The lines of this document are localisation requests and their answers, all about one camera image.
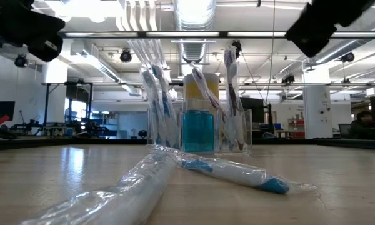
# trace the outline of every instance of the pillar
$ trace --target pillar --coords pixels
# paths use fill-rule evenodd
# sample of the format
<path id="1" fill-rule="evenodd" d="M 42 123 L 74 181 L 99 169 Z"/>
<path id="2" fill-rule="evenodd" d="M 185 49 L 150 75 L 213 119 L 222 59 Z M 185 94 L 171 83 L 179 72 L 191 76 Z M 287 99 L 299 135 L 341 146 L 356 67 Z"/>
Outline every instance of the pillar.
<path id="1" fill-rule="evenodd" d="M 330 83 L 328 65 L 312 67 L 315 70 L 304 71 L 304 83 Z M 305 86 L 303 88 L 304 99 L 304 125 L 306 139 L 332 138 L 332 113 L 331 93 L 329 86 Z"/>
<path id="2" fill-rule="evenodd" d="M 62 51 L 60 55 L 71 52 L 70 40 L 64 40 Z M 45 83 L 64 83 L 68 78 L 68 65 L 59 59 L 43 65 L 42 73 L 44 75 Z M 49 107 L 47 109 L 47 122 L 64 122 L 65 118 L 65 98 L 67 87 L 60 85 L 51 85 L 50 90 L 53 90 L 49 95 Z"/>

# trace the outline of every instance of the cable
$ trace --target cable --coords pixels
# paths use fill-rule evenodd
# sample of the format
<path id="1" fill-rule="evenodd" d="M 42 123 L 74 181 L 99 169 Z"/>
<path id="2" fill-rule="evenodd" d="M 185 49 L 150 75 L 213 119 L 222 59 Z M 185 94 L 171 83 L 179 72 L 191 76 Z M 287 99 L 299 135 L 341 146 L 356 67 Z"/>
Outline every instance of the cable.
<path id="1" fill-rule="evenodd" d="M 254 85 L 256 86 L 257 91 L 258 91 L 258 93 L 259 93 L 260 96 L 261 96 L 261 99 L 265 102 L 265 105 L 266 105 L 267 102 L 264 100 L 264 97 L 263 97 L 263 95 L 261 94 L 261 91 L 260 91 L 260 89 L 259 89 L 258 86 L 257 86 L 256 80 L 254 80 L 254 77 L 253 77 L 253 75 L 251 74 L 251 71 L 250 71 L 250 68 L 249 68 L 249 64 L 248 64 L 248 62 L 246 61 L 246 57 L 244 57 L 243 50 L 241 51 L 241 53 L 242 53 L 242 56 L 243 56 L 244 62 L 246 63 L 247 70 L 249 70 L 249 74 L 250 74 L 250 76 L 251 76 L 251 79 L 252 79 Z"/>
<path id="2" fill-rule="evenodd" d="M 269 87 L 271 85 L 271 79 L 273 77 L 273 58 L 274 58 L 274 42 L 275 42 L 275 6 L 276 0 L 274 0 L 274 19 L 272 22 L 272 47 L 271 47 L 271 68 L 269 70 L 269 81 L 268 81 L 268 88 L 267 88 L 267 97 L 266 97 L 266 104 L 268 102 L 268 95 L 269 95 Z"/>

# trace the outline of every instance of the plastic wrapper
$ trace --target plastic wrapper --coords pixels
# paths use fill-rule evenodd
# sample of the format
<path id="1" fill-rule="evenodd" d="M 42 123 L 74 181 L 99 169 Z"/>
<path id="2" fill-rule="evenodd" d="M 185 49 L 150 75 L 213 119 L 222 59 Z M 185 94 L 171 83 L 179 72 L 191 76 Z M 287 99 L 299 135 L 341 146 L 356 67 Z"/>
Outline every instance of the plastic wrapper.
<path id="1" fill-rule="evenodd" d="M 82 193 L 21 224 L 144 224 L 174 167 L 169 153 L 154 152 L 137 163 L 116 186 Z"/>
<path id="2" fill-rule="evenodd" d="M 193 171 L 199 171 L 208 176 L 220 178 L 252 188 L 277 194 L 300 193 L 315 191 L 317 187 L 311 184 L 291 182 L 284 178 L 272 176 L 263 168 L 240 164 L 224 159 L 206 158 L 177 149 L 157 145 L 155 151 L 172 153 L 178 166 Z"/>
<path id="3" fill-rule="evenodd" d="M 158 65 L 153 65 L 154 76 L 159 80 L 162 92 L 162 105 L 164 106 L 164 120 L 166 124 L 166 146 L 179 149 L 179 126 L 176 119 L 175 110 L 168 93 L 168 82 L 164 78 L 164 72 Z"/>
<path id="4" fill-rule="evenodd" d="M 160 92 L 156 85 L 156 80 L 149 69 L 142 69 L 143 86 L 147 92 L 147 100 L 151 111 L 152 119 L 152 133 L 153 141 L 156 144 L 166 143 L 167 127 L 164 118 L 163 100 L 160 97 Z"/>
<path id="5" fill-rule="evenodd" d="M 239 149 L 242 151 L 245 146 L 244 140 L 246 139 L 246 119 L 244 118 L 244 109 L 242 102 L 239 97 L 239 85 L 238 85 L 238 64 L 236 62 L 236 48 L 229 46 L 225 50 L 224 63 L 226 66 L 226 98 L 229 105 L 229 120 L 228 122 L 232 126 L 231 136 L 235 138 L 239 145 Z"/>
<path id="6" fill-rule="evenodd" d="M 197 66 L 194 66 L 193 62 L 191 63 L 191 66 L 193 67 L 193 70 L 192 70 L 193 78 L 194 78 L 201 94 L 203 95 L 205 100 L 210 102 L 210 104 L 214 107 L 214 109 L 221 111 L 221 117 L 222 117 L 222 121 L 223 121 L 223 124 L 224 124 L 225 137 L 226 137 L 229 145 L 233 146 L 233 143 L 234 143 L 234 126 L 232 125 L 231 122 L 228 121 L 228 117 L 227 117 L 227 115 L 229 114 L 228 110 L 221 106 L 221 104 L 219 103 L 219 99 L 208 88 L 206 78 L 204 77 L 204 74 L 200 70 L 200 68 L 198 68 Z"/>

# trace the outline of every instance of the wooden table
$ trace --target wooden table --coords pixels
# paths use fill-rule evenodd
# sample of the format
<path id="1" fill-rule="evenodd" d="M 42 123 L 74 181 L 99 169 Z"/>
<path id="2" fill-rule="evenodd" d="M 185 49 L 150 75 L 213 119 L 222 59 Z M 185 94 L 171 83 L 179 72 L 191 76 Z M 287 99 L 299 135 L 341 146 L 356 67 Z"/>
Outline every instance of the wooden table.
<path id="1" fill-rule="evenodd" d="M 0 151 L 0 224 L 17 224 L 83 191 L 110 186 L 144 146 L 53 146 Z M 280 196 L 176 169 L 147 224 L 375 224 L 375 151 L 253 146 L 225 156 L 318 192 Z"/>

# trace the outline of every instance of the fluorescent light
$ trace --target fluorescent light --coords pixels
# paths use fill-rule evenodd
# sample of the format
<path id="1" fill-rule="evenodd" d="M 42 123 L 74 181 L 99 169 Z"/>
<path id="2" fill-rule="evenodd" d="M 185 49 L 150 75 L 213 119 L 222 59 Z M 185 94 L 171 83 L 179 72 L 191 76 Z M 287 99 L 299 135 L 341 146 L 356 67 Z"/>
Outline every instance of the fluorescent light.
<path id="1" fill-rule="evenodd" d="M 173 44 L 206 44 L 206 43 L 217 43 L 215 40 L 171 40 Z"/>
<path id="2" fill-rule="evenodd" d="M 198 38 L 206 38 L 206 37 L 218 37 L 219 32 L 189 32 L 189 31 L 176 31 L 176 32 L 147 32 L 148 37 L 159 37 L 159 38 L 166 38 L 166 37 L 198 37 Z"/>
<path id="3" fill-rule="evenodd" d="M 228 37 L 284 37 L 285 32 L 228 32 Z"/>
<path id="4" fill-rule="evenodd" d="M 117 100 L 93 100 L 97 103 L 115 103 Z"/>
<path id="5" fill-rule="evenodd" d="M 335 32 L 332 34 L 332 38 L 351 38 L 353 36 L 361 38 L 375 38 L 375 32 Z"/>
<path id="6" fill-rule="evenodd" d="M 127 85 L 143 85 L 143 83 L 142 82 L 127 82 L 126 83 Z"/>
<path id="7" fill-rule="evenodd" d="M 66 32 L 68 38 L 136 38 L 136 32 Z"/>
<path id="8" fill-rule="evenodd" d="M 97 83 L 93 83 L 93 85 L 102 85 L 102 86 L 112 86 L 112 85 L 119 85 L 117 82 L 97 82 Z"/>

